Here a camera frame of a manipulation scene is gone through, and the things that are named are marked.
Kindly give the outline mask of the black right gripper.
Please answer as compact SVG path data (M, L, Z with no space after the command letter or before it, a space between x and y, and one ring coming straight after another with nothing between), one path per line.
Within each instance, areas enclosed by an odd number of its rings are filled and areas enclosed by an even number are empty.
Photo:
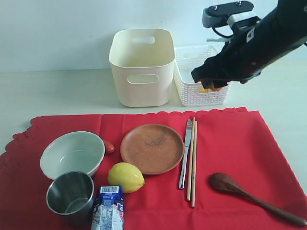
M227 87L229 81L245 83L287 52L288 35L280 23L261 21L236 36L220 54L206 59L191 75L207 89Z

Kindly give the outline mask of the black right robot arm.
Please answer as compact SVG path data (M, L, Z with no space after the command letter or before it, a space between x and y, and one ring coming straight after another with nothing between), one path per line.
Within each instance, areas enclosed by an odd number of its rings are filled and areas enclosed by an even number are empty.
M221 52L205 60L192 72L203 88L220 88L230 81L242 84L261 74L271 63L307 42L307 2L280 0L264 18L253 12L247 0L213 5L203 10L205 28L229 26L232 35Z

